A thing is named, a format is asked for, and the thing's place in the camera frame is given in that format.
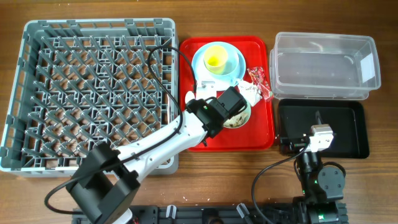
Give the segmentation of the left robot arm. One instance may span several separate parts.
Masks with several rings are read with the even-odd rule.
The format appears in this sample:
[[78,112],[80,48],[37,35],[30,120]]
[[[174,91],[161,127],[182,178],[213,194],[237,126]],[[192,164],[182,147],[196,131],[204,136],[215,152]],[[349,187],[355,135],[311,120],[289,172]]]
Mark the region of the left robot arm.
[[190,100],[172,122],[138,142],[112,150],[101,143],[71,177],[66,190],[92,223],[126,223],[141,182],[178,153],[215,137],[225,121],[245,110],[234,87],[219,97]]

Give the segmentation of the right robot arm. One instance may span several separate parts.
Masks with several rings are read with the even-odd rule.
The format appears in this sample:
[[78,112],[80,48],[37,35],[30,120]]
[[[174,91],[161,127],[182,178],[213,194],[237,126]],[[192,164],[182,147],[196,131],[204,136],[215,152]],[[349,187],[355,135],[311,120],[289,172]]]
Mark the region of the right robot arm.
[[345,187],[345,169],[335,162],[322,162],[320,153],[333,141],[333,130],[320,112],[316,124],[302,138],[304,149],[294,161],[303,196],[293,199],[298,223],[348,223],[346,205],[339,203]]

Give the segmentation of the green bowl with rice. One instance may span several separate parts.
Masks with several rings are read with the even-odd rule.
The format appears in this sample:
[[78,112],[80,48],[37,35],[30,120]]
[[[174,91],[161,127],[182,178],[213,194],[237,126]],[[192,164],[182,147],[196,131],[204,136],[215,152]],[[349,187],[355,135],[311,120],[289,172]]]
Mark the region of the green bowl with rice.
[[236,116],[233,116],[231,119],[228,119],[223,124],[223,126],[229,129],[239,128],[248,122],[250,116],[251,116],[251,105],[250,103],[247,103],[247,106],[240,114],[237,114]]

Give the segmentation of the white plastic spoon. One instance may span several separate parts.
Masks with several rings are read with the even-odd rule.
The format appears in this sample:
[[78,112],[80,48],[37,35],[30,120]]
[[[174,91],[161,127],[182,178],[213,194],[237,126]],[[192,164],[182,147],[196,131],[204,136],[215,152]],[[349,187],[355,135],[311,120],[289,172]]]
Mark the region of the white plastic spoon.
[[185,104],[189,105],[190,103],[196,100],[195,94],[192,91],[188,91],[185,95]]

